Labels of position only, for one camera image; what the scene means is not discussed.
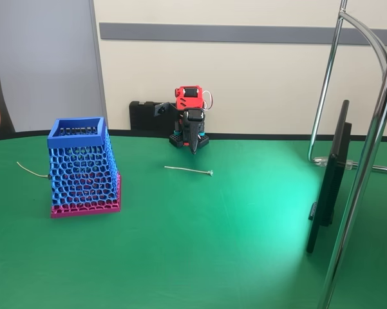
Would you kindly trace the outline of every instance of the green tabletop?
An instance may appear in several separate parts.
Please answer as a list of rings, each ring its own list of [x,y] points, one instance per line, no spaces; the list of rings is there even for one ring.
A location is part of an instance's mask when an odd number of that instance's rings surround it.
[[[0,141],[0,308],[316,308],[354,171],[308,256],[325,170],[307,141],[212,140],[193,156],[166,139],[111,139],[121,212],[58,219],[50,181],[16,165],[47,174],[46,137]],[[387,308],[387,174],[371,175],[331,308]]]

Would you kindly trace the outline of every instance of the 3d-printed container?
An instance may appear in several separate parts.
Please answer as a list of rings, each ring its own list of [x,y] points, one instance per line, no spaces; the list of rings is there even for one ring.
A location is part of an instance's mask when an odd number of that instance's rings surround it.
[[[120,173],[104,118],[57,119],[47,146],[52,218],[120,211]]]

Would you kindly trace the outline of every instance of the small robot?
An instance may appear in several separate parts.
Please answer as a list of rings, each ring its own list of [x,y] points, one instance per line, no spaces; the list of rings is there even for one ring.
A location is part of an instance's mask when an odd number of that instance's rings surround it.
[[[197,149],[209,143],[209,137],[205,134],[205,111],[212,108],[213,97],[210,92],[211,105],[203,99],[203,91],[199,86],[182,86],[175,89],[176,104],[161,103],[155,106],[155,116],[169,111],[169,106],[175,113],[175,130],[169,137],[170,143],[180,148],[189,146],[192,154]]]

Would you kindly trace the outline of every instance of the metal tube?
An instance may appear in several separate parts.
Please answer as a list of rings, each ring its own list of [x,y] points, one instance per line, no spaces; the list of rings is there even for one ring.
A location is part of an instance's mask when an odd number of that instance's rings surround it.
[[[387,121],[387,67],[379,93],[377,105],[372,116],[372,121],[366,136],[365,145],[359,160],[354,184],[352,185],[346,209],[343,214],[341,228],[337,235],[334,251],[329,264],[329,269],[325,278],[323,293],[317,306],[318,309],[329,308],[332,294],[335,288],[335,281],[340,273],[341,262],[345,255],[346,244],[352,232],[352,227],[358,211],[358,206],[362,201],[366,185],[375,161],[376,153],[381,143],[382,134]]]
[[[382,77],[386,70],[386,64],[387,64],[387,48],[386,46],[381,42],[381,40],[376,36],[371,29],[369,29],[365,24],[357,20],[356,18],[352,17],[346,12],[340,12],[339,16],[342,17],[345,21],[350,23],[352,26],[357,28],[365,37],[365,39],[369,42],[369,44],[372,46],[373,50],[376,53],[376,56],[378,57],[379,64],[381,65],[382,70]]]
[[[347,0],[341,1],[341,6],[339,7],[339,12],[345,11],[346,2],[347,2]],[[323,109],[323,105],[325,104],[326,93],[328,91],[330,74],[332,72],[332,67],[334,66],[337,43],[339,42],[339,36],[341,34],[342,24],[343,24],[343,18],[338,15],[336,27],[335,27],[334,39],[332,40],[332,46],[330,48],[328,65],[326,66],[325,78],[323,79],[321,96],[319,98],[319,104],[318,104],[317,110],[316,110],[314,127],[312,128],[312,135],[310,137],[310,143],[309,143],[309,149],[308,149],[308,160],[309,160],[309,162],[312,162],[312,163],[314,163],[314,160],[312,158],[312,153],[314,150],[317,129],[319,128],[319,122],[321,121],[322,109]]]
[[[358,163],[357,162],[352,162],[352,167],[354,169],[357,169],[358,168]],[[372,170],[373,171],[378,171],[378,172],[386,172],[387,173],[387,166],[383,166],[383,165],[374,165],[372,167]]]

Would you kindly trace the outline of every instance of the wire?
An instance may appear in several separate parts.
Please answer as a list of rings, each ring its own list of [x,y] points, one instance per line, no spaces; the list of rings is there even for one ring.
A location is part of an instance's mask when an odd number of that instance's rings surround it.
[[[28,171],[29,173],[32,173],[33,175],[36,175],[38,177],[43,177],[43,178],[48,178],[48,175],[39,175],[39,174],[36,174],[35,172],[32,172],[31,170],[25,168],[24,166],[22,166],[19,162],[16,162],[17,164],[19,164],[19,167],[21,167],[22,169],[24,169],[25,171]]]
[[[195,172],[195,173],[202,173],[202,174],[208,174],[213,176],[213,171],[197,171],[196,169],[185,169],[184,167],[174,167],[174,166],[165,166],[166,169],[180,169],[182,171],[189,171],[189,172]]]
[[[210,106],[209,108],[207,108],[207,102],[206,102],[205,100],[203,100],[203,109],[206,110],[206,111],[208,111],[208,110],[210,110],[210,109],[212,108],[212,106],[213,106],[213,96],[212,96],[212,93],[210,93],[210,91],[205,90],[205,91],[203,92],[203,94],[204,94],[205,92],[207,92],[207,93],[211,96],[211,106]]]

